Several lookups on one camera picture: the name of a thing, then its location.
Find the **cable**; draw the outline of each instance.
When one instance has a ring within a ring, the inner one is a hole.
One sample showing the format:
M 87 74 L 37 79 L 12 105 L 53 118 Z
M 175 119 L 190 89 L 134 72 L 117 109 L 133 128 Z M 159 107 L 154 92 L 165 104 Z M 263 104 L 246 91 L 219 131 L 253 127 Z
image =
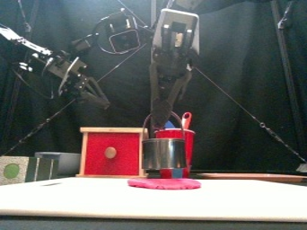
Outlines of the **cable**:
M 213 81 L 213 79 L 199 70 L 198 67 L 195 67 L 195 70 L 199 72 L 199 74 L 209 80 L 210 83 L 214 84 L 214 86 L 223 92 L 223 94 L 231 99 L 231 101 L 239 106 L 239 108 L 250 115 L 250 117 L 254 119 L 254 121 L 259 124 L 259 127 L 265 129 L 267 134 L 293 152 L 294 155 L 297 155 L 301 160 L 307 163 L 307 160 L 301 156 L 301 154 L 293 149 L 293 147 L 283 141 L 282 137 L 278 135 L 278 133 L 266 126 L 266 123 L 262 122 L 255 115 L 237 102 L 237 100 L 231 97 L 231 95 L 219 87 L 219 85 Z

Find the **table surface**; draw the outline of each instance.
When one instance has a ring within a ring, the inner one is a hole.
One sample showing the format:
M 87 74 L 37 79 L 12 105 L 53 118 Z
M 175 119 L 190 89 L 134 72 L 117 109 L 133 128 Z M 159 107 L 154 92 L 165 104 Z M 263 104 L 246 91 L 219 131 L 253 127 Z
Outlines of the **table surface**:
M 130 187 L 127 179 L 65 178 L 0 186 L 0 216 L 307 222 L 307 187 L 199 180 L 197 190 Z

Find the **black curtain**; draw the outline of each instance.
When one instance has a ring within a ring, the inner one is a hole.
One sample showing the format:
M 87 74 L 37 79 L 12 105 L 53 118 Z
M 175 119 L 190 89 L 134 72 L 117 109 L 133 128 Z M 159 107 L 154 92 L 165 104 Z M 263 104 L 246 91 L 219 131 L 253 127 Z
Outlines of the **black curtain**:
M 293 149 L 301 152 L 305 146 L 299 143 L 295 129 L 273 3 L 205 2 L 197 9 L 201 30 L 197 67 L 206 75 L 194 70 L 185 97 L 174 105 L 174 111 L 181 116 L 186 111 L 194 114 L 194 169 L 295 171 L 302 162 L 299 157 L 259 124 L 263 122 Z M 71 41 L 91 34 L 101 18 L 119 12 L 123 7 L 114 0 L 33 0 L 22 3 L 29 22 L 31 14 L 33 17 L 37 15 L 31 41 L 53 51 L 69 51 Z M 151 1 L 126 0 L 123 3 L 150 26 Z M 35 4 L 41 5 L 34 15 Z M 286 0 L 278 1 L 281 14 L 287 4 Z M 158 1 L 158 11 L 161 6 L 162 1 Z M 2 11 L 0 23 L 20 36 L 27 36 L 18 1 L 2 0 L 0 7 L 6 9 Z M 307 128 L 306 11 L 306 1 L 295 1 L 290 26 L 285 31 L 305 131 L 299 135 L 303 137 Z M 81 57 L 111 101 L 111 107 L 105 110 L 93 102 L 74 102 L 66 107 L 73 100 L 70 97 L 55 100 L 42 98 L 20 83 L 11 71 L 14 63 L 25 60 L 29 50 L 3 38 L 0 42 L 2 154 L 41 124 L 46 124 L 43 129 L 8 155 L 34 156 L 39 151 L 81 153 L 81 127 L 143 126 L 150 114 L 150 44 L 133 57 L 130 54 L 109 55 L 99 49 L 93 49 Z M 25 75 L 25 78 L 41 92 L 49 94 L 39 75 Z M 59 115 L 47 122 L 46 119 L 59 111 Z

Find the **green sticker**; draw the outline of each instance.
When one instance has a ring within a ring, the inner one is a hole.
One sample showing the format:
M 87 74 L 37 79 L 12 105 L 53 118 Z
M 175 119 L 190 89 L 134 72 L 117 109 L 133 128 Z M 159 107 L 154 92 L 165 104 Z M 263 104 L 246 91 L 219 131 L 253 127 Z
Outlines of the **green sticker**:
M 14 179 L 18 177 L 19 174 L 19 165 L 18 164 L 8 164 L 4 169 L 4 176 L 7 179 Z

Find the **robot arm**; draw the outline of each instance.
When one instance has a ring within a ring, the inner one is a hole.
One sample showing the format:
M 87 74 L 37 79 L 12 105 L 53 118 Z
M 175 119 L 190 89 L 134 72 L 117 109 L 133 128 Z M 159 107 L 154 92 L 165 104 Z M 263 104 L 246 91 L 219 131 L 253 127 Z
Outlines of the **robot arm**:
M 165 128 L 173 105 L 193 78 L 193 53 L 199 53 L 198 15 L 163 9 L 153 40 L 150 65 L 154 129 Z

